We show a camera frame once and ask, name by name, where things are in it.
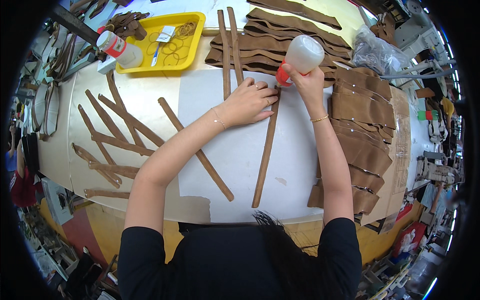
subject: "woman's right hand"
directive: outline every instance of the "woman's right hand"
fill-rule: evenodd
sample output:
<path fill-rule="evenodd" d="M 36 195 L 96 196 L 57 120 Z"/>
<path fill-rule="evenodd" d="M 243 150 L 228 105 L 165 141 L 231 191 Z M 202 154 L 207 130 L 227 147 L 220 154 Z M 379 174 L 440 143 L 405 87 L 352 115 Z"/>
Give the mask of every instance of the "woman's right hand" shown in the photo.
<path fill-rule="evenodd" d="M 273 114 L 271 110 L 262 109 L 278 100 L 277 93 L 265 81 L 255 82 L 247 77 L 225 101 L 215 107 L 215 112 L 226 128 L 255 123 Z"/>
<path fill-rule="evenodd" d="M 315 67 L 305 76 L 302 76 L 287 63 L 282 65 L 283 70 L 290 76 L 300 93 L 308 113 L 312 119 L 325 116 L 324 109 L 324 79 L 325 74 L 319 67 Z"/>

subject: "woman's left hand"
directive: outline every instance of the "woman's left hand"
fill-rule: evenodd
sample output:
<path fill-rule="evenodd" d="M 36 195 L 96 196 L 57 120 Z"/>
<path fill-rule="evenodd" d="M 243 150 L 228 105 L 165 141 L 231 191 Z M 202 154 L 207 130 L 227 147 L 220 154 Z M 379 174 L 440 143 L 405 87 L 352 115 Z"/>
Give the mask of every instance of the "woman's left hand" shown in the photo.
<path fill-rule="evenodd" d="M 235 125 L 250 124 L 273 115 L 270 110 L 262 111 L 278 100 L 278 91 L 268 88 L 264 81 L 255 83 L 251 77 L 245 80 L 215 111 L 228 128 Z"/>

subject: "yellow tray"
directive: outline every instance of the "yellow tray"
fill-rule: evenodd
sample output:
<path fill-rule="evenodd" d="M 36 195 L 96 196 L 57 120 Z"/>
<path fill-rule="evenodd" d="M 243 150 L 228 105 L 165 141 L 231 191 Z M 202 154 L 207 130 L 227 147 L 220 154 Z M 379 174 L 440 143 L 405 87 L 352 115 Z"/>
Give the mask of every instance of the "yellow tray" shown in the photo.
<path fill-rule="evenodd" d="M 147 32 L 147 36 L 141 41 L 135 39 L 133 36 L 129 36 L 126 39 L 126 42 L 140 47 L 144 55 L 144 61 L 142 61 L 140 67 L 130 69 L 124 69 L 117 63 L 117 73 L 123 74 L 145 71 L 178 71 L 184 70 L 192 64 L 193 59 L 195 58 L 195 53 L 197 52 L 200 36 L 202 35 L 202 29 L 205 24 L 205 15 L 203 13 L 173 13 L 158 17 L 146 18 L 140 20 L 139 22 Z M 195 33 L 184 40 L 175 39 L 175 37 L 171 39 L 172 43 L 175 43 L 175 45 L 179 47 L 177 51 L 175 51 L 177 55 L 168 55 L 175 48 L 173 44 L 168 45 L 170 49 L 164 48 L 163 51 L 163 45 L 160 45 L 160 48 L 158 49 L 156 65 L 152 67 L 152 59 L 158 45 L 158 42 L 156 42 L 158 33 L 162 32 L 164 26 L 177 27 L 187 22 L 197 23 Z"/>

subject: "black shirt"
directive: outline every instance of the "black shirt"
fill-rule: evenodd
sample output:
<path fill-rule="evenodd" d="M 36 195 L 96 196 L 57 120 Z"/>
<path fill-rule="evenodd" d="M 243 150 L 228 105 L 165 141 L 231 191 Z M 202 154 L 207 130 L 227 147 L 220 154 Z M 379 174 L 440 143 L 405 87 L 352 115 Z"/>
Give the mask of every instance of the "black shirt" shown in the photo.
<path fill-rule="evenodd" d="M 361 274 L 355 224 L 346 218 L 330 221 L 320 236 L 320 249 L 353 299 Z M 178 244 L 168 264 L 160 233 L 127 228 L 121 237 L 118 279 L 124 300 L 283 298 L 256 226 L 195 230 Z"/>

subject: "white plastic bottle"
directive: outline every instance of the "white plastic bottle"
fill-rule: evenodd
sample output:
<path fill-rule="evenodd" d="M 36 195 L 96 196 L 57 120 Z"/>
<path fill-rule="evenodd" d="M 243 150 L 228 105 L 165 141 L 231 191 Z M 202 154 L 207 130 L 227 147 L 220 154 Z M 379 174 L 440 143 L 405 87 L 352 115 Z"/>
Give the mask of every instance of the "white plastic bottle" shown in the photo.
<path fill-rule="evenodd" d="M 138 46 L 125 42 L 108 30 L 98 37 L 96 45 L 100 50 L 115 58 L 124 69 L 139 67 L 144 60 L 142 50 Z"/>
<path fill-rule="evenodd" d="M 297 36 L 288 46 L 287 54 L 275 74 L 276 80 L 284 86 L 290 86 L 293 83 L 282 68 L 284 63 L 291 65 L 300 74 L 305 75 L 318 66 L 324 60 L 324 57 L 325 51 L 319 42 L 311 36 Z"/>

